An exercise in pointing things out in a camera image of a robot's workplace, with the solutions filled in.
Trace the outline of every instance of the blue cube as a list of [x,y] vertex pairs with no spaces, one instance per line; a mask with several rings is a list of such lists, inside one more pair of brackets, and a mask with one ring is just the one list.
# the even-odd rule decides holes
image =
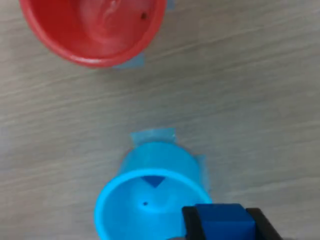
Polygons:
[[207,240],[255,240],[256,223],[240,204],[197,204]]

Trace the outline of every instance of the blue cup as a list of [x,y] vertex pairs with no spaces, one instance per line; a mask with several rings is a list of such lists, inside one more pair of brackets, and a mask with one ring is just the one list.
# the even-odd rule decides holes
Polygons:
[[186,234],[182,207],[210,203],[193,155],[174,143],[146,142],[100,193],[94,223],[102,240],[166,240]]

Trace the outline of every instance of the red plastic cup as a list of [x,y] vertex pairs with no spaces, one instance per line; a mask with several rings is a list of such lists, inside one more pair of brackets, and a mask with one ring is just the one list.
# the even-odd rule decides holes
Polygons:
[[152,41],[167,0],[20,0],[38,38],[61,57],[88,67],[111,67]]

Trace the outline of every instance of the wooden table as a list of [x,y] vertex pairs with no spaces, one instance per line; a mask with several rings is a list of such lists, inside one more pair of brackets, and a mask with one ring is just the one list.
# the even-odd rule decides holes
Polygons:
[[320,238],[320,1],[176,0],[138,69],[87,69],[0,1],[0,239],[97,240],[96,198],[132,146],[174,127],[215,202]]

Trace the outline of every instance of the plastic cup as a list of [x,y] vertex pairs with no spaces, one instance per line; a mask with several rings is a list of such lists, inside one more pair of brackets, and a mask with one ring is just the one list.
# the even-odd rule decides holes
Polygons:
[[100,193],[94,222],[102,240],[167,240],[186,234],[182,207],[209,203],[194,156],[173,143],[147,142],[127,154]]
[[88,67],[138,55],[159,30],[166,0],[20,0],[27,22],[53,52]]

